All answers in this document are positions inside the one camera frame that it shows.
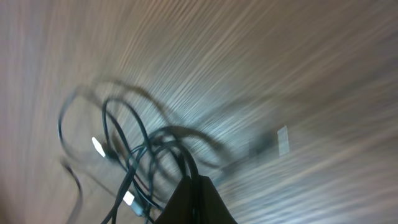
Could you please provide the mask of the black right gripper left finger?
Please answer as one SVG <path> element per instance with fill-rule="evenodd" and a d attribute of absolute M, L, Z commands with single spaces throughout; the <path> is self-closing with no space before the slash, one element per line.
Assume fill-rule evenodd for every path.
<path fill-rule="evenodd" d="M 193 222 L 192 181 L 184 177 L 155 224 L 191 224 Z"/>

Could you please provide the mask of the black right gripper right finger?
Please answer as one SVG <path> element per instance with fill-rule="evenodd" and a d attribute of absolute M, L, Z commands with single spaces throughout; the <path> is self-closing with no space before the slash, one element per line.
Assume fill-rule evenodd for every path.
<path fill-rule="evenodd" d="M 201 224 L 237 224 L 232 217 L 211 179 L 200 178 L 200 223 Z"/>

